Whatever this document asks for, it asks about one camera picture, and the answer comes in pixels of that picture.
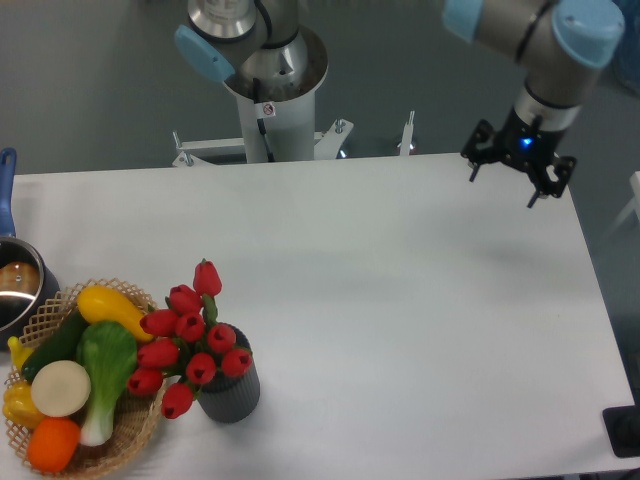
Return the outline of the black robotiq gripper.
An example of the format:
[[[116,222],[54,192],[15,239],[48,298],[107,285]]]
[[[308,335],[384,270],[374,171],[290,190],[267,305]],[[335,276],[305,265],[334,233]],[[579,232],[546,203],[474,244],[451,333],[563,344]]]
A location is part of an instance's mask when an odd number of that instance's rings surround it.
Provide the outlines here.
[[[577,159],[555,154],[562,138],[562,130],[535,129],[512,108],[496,135],[493,126],[481,119],[460,155],[472,170],[470,182],[475,180],[482,166],[498,162],[494,145],[510,156],[508,162],[513,168],[523,171],[525,165],[525,173],[534,185],[534,193],[527,203],[527,207],[532,208],[541,198],[560,198],[569,184]]]

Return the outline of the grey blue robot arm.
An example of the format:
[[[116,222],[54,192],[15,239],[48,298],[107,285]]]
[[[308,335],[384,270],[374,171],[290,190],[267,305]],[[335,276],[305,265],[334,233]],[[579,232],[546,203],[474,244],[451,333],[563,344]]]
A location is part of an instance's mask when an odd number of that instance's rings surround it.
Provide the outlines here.
[[[560,197],[576,160],[556,149],[610,63],[625,20],[611,1],[444,1],[444,26],[527,71],[500,129],[480,121],[461,154],[473,170],[524,173],[534,197]],[[250,163],[332,159],[348,130],[315,131],[315,93],[328,71],[321,39],[294,1],[191,1],[175,45],[190,67],[236,98]]]

